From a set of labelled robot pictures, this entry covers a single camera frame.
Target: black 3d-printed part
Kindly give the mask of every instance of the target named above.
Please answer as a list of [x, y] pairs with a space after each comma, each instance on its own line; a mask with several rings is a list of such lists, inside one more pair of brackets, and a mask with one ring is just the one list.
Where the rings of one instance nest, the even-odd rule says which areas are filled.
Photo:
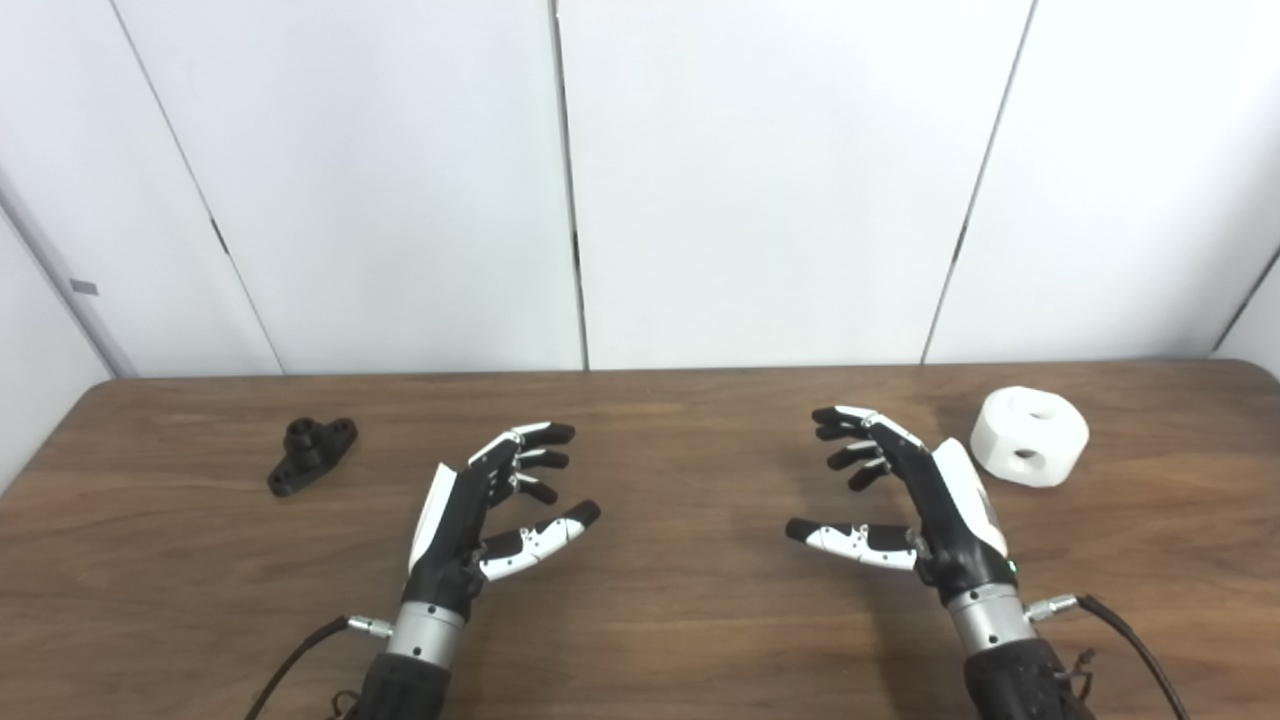
[[288, 497], [333, 470], [356, 442], [356, 423], [338, 418], [321, 425], [311, 418], [298, 418], [284, 429], [284, 459], [266, 477], [266, 487], [276, 497]]

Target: wooden table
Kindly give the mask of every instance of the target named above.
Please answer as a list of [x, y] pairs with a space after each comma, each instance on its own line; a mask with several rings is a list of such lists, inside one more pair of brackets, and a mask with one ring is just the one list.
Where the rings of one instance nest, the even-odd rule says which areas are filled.
[[[125, 380], [81, 401], [0, 500], [0, 716], [236, 719], [307, 633], [393, 618], [436, 461], [498, 430], [577, 425], [544, 474], [603, 519], [489, 585], [445, 716], [968, 717], [961, 651], [932, 591], [787, 541], [792, 515], [902, 521], [905, 491], [855, 496], [809, 410], [877, 407], [934, 445], [968, 439], [1007, 384], [1064, 393], [1093, 439], [1071, 479], [988, 480], [1024, 598], [1092, 592], [1164, 660], [1194, 717], [1280, 712], [1280, 388], [1229, 363]], [[355, 418], [338, 470], [278, 500], [264, 479], [298, 415]], [[513, 498], [494, 532], [548, 511]], [[1169, 717], [1108, 628], [1100, 717]], [[264, 719], [320, 720], [379, 643], [344, 633]]]

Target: prosthetic hand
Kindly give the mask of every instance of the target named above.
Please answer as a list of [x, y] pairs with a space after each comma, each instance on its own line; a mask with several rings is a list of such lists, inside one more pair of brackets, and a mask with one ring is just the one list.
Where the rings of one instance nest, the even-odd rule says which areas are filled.
[[481, 539], [488, 510], [521, 493], [545, 505], [557, 495], [524, 470], [564, 468], [568, 456], [547, 450], [564, 445], [573, 428], [538, 423], [512, 428], [467, 460], [461, 473], [440, 465], [426, 496], [410, 553], [410, 574], [394, 626], [367, 618], [351, 625], [388, 637], [356, 706], [357, 720], [433, 720], [449, 684], [449, 666], [471, 616], [471, 600], [488, 580], [532, 568], [582, 534], [600, 516], [591, 501], [558, 518]]
[[920, 530], [794, 519], [787, 537], [867, 565], [915, 570], [936, 588], [968, 652], [965, 684], [983, 720], [1092, 720], [1071, 691], [1071, 674], [1032, 626], [1076, 598], [1023, 606], [1005, 536], [964, 446], [952, 438], [929, 452], [888, 418], [861, 407], [824, 407], [813, 419], [820, 439], [856, 441], [827, 460], [833, 470], [861, 462], [850, 489], [861, 492], [890, 474], [902, 479]]

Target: white wall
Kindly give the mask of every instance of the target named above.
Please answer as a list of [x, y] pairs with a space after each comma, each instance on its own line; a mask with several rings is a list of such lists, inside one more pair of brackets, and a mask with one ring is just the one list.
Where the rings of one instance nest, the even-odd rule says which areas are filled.
[[79, 396], [109, 377], [0, 213], [0, 492]]
[[928, 361], [1206, 356], [1280, 243], [1277, 27], [1041, 0]]
[[1215, 356], [1248, 360], [1280, 378], [1280, 270], [1267, 273]]
[[0, 0], [0, 205], [125, 375], [279, 373], [104, 0]]
[[591, 366], [919, 361], [1028, 8], [562, 0]]
[[288, 373], [580, 369], [545, 0], [119, 0]]

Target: robotic finger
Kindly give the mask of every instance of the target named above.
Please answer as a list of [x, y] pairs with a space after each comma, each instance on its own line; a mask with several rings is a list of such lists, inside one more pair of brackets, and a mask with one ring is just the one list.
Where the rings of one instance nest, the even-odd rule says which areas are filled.
[[863, 492], [864, 489], [872, 487], [872, 483], [890, 474], [888, 462], [883, 457], [872, 460], [858, 469], [852, 478], [849, 478], [849, 489], [854, 492]]
[[538, 478], [522, 473], [516, 473], [512, 478], [516, 482], [516, 492], [527, 495], [543, 505], [556, 505], [559, 500], [559, 493]]
[[851, 437], [873, 441], [883, 450], [904, 443], [915, 448], [924, 448], [920, 438], [906, 432], [906, 428], [902, 425], [868, 407], [852, 407], [850, 405], [819, 407], [813, 411], [813, 420], [818, 423], [815, 433], [819, 439]]
[[517, 455], [521, 451], [535, 450], [544, 445], [567, 445], [576, 434], [577, 430], [573, 429], [573, 425], [566, 425], [563, 423], [532, 423], [530, 425], [516, 425], [509, 430], [503, 430], [498, 434], [498, 437], [493, 438], [488, 445], [476, 451], [475, 455], [467, 459], [467, 466], [489, 460], [489, 455], [498, 450], [502, 451], [502, 455], [497, 459], [497, 461], [502, 464], [507, 460], [507, 455]]
[[554, 468], [563, 470], [568, 468], [568, 455], [539, 447], [516, 456], [516, 465], [522, 469], [529, 468]]
[[823, 525], [794, 518], [787, 537], [809, 547], [891, 570], [913, 570], [916, 551], [901, 525]]
[[600, 506], [586, 500], [559, 518], [486, 538], [480, 571], [486, 579], [497, 580], [527, 570], [581, 536], [599, 516]]
[[844, 470], [855, 462], [874, 460], [881, 456], [879, 445], [873, 439], [864, 439], [837, 450], [827, 459], [827, 466], [832, 470]]

